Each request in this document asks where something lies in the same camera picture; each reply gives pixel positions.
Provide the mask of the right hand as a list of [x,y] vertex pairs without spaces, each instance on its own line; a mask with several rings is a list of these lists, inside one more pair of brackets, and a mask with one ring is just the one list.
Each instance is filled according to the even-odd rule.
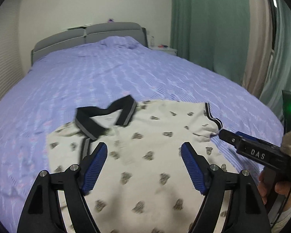
[[[291,131],[286,133],[281,142],[280,151],[291,157]],[[270,180],[271,173],[266,169],[261,171],[258,178],[258,191],[262,198],[263,203],[266,205],[268,201],[268,196],[271,190],[274,190],[278,195],[284,195],[288,197],[289,190],[291,188],[291,177],[284,176],[283,173],[277,173],[275,179],[277,182],[273,181],[272,184],[267,183]],[[291,193],[287,200],[287,204],[284,207],[284,211],[287,211],[291,207]]]

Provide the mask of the right forearm cream sleeve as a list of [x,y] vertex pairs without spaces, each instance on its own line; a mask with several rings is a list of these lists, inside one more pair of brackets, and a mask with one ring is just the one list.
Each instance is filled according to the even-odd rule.
[[291,207],[287,211],[285,211],[281,214],[278,222],[271,229],[271,232],[272,233],[280,232],[284,228],[284,226],[287,225],[287,223],[290,219],[291,219]]

